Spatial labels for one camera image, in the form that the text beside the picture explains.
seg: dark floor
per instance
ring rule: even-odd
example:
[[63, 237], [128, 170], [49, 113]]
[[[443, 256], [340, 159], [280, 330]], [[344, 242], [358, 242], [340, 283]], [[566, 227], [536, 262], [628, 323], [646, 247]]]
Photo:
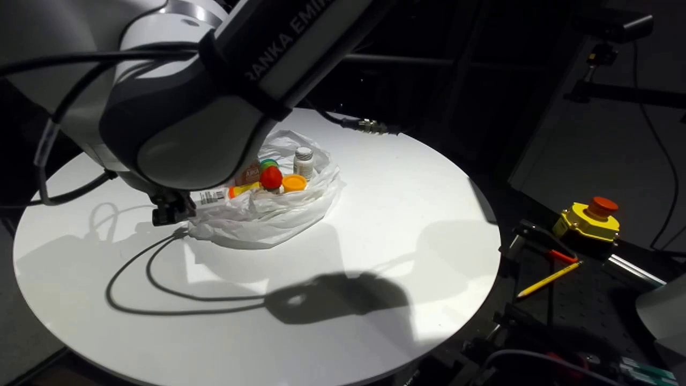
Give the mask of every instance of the dark floor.
[[[17, 102], [17, 95], [11, 95], [0, 86], [0, 100]], [[2, 126], [0, 141], [0, 218], [4, 222], [16, 222], [21, 215], [21, 206], [17, 201], [27, 201], [36, 189], [35, 172], [33, 172], [33, 151], [43, 129], [41, 111], [0, 111], [0, 116], [9, 116], [9, 123]], [[75, 155], [75, 146], [70, 139], [61, 139], [56, 155], [51, 156], [51, 170], [63, 164], [67, 159]], [[555, 218], [554, 213], [539, 206], [536, 201], [523, 197], [516, 190], [494, 184], [489, 179], [477, 178], [486, 197], [494, 201], [494, 211], [503, 226], [505, 240], [510, 237], [510, 226], [520, 218], [530, 218], [545, 227]], [[489, 377], [478, 369], [478, 356], [466, 356], [466, 347], [486, 330], [496, 326], [496, 317], [505, 311], [505, 307], [513, 301], [514, 286], [523, 288], [528, 281], [545, 275], [550, 270], [550, 262], [536, 253], [526, 253], [520, 266], [520, 281], [513, 275], [507, 275], [494, 288], [489, 301], [483, 311], [469, 322], [452, 341], [444, 342], [440, 349], [423, 357], [421, 362], [408, 367], [402, 376], [381, 380], [384, 384], [405, 384], [415, 380], [415, 384], [466, 384], [473, 376]], [[683, 272], [680, 266], [661, 260], [641, 260], [640, 263], [650, 270], [674, 277]], [[588, 260], [584, 270], [570, 275], [560, 281], [555, 289], [545, 289], [530, 301], [523, 303], [539, 322], [550, 327], [555, 327], [560, 336], [568, 334], [580, 341], [584, 334], [586, 341], [595, 341], [595, 345], [607, 345], [612, 352], [631, 356], [641, 362], [652, 362], [658, 367], [680, 364], [683, 357], [665, 356], [652, 342], [652, 339], [641, 330], [641, 323], [635, 319], [632, 297], [641, 293], [641, 286], [626, 281], [624, 277], [605, 275], [601, 270], [601, 262]], [[122, 386], [126, 381], [117, 380], [104, 371], [96, 371], [88, 362], [79, 360], [75, 353], [61, 352], [41, 367], [30, 374], [23, 374], [13, 384], [35, 384], [35, 386]]]

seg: orange object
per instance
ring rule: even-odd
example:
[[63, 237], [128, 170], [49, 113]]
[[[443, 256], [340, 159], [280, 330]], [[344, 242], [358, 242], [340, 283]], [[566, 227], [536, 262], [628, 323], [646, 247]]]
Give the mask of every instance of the orange object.
[[261, 174], [259, 174], [259, 183], [267, 190], [280, 190], [282, 189], [282, 183], [284, 183], [284, 175], [282, 175], [282, 170], [280, 167], [267, 167]]
[[284, 178], [284, 190], [304, 190], [306, 178], [300, 174], [290, 174]]
[[229, 200], [235, 200], [235, 197], [239, 197], [239, 196], [243, 196], [243, 192], [246, 192], [246, 190], [258, 190], [259, 186], [261, 186], [259, 183], [254, 183], [254, 184], [235, 184], [235, 186], [228, 189], [228, 196], [229, 196]]
[[615, 215], [619, 206], [610, 197], [592, 197], [586, 215], [605, 220], [607, 216]]

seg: plastic bag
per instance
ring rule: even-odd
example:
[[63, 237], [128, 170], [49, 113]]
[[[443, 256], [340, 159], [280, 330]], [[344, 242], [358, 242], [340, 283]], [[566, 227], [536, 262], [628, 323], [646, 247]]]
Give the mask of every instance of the plastic bag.
[[304, 190], [251, 190], [235, 200], [200, 206], [190, 222], [190, 236], [213, 240], [222, 247], [267, 249], [322, 220], [344, 189], [344, 179], [331, 156], [294, 130], [269, 136], [258, 156], [275, 159], [284, 174], [291, 174], [300, 146], [313, 151], [315, 164], [315, 175]]

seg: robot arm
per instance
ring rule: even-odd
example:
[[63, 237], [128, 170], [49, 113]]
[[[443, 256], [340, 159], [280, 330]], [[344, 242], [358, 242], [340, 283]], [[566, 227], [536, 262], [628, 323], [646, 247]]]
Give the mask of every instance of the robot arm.
[[235, 9], [215, 0], [121, 1], [137, 18], [121, 29], [118, 50], [201, 50], [186, 63], [121, 65], [63, 126], [104, 167], [151, 192], [158, 206], [154, 222], [175, 222], [194, 215], [190, 190], [216, 186], [255, 159], [275, 123], [395, 0], [243, 0]]

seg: white round table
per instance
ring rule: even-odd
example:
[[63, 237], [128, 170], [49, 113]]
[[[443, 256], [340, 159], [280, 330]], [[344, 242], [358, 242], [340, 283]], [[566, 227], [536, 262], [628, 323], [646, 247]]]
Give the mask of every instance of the white round table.
[[[344, 283], [333, 307], [356, 307], [358, 297], [365, 311], [327, 312], [331, 297], [324, 308], [317, 305], [315, 319], [267, 307], [194, 317], [112, 308], [105, 286], [113, 272], [179, 227], [153, 227], [148, 197], [112, 179], [73, 204], [29, 207], [21, 216], [16, 275], [36, 317], [107, 371], [181, 386], [365, 381], [459, 332], [500, 267], [500, 231], [486, 220], [469, 178], [408, 136], [350, 133], [313, 111], [296, 111], [280, 129], [311, 138], [342, 170], [345, 190], [324, 220], [261, 250], [184, 237], [158, 256], [154, 275], [175, 289], [207, 295], [275, 293], [324, 275], [327, 283]], [[49, 179], [49, 189], [56, 196], [100, 174], [101, 167], [81, 155]], [[205, 305], [163, 293], [146, 281], [148, 257], [113, 286], [118, 303], [166, 311], [255, 305]]]

